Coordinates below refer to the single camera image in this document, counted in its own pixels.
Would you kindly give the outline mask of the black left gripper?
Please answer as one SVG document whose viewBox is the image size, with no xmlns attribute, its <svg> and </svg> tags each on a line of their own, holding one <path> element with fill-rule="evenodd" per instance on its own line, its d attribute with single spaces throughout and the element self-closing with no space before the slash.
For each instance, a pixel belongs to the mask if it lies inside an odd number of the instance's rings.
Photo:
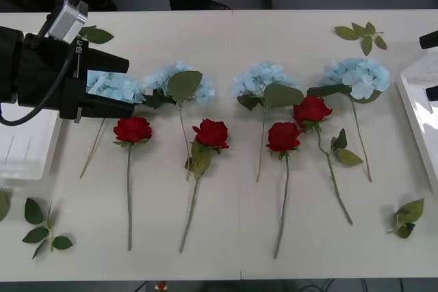
<svg viewBox="0 0 438 292">
<path fill-rule="evenodd" d="M 17 103 L 59 111 L 63 119 L 130 118 L 135 105 L 86 93 L 88 70 L 126 74 L 129 60 L 97 49 L 81 38 L 67 45 L 53 38 L 25 36 L 18 65 Z"/>
</svg>

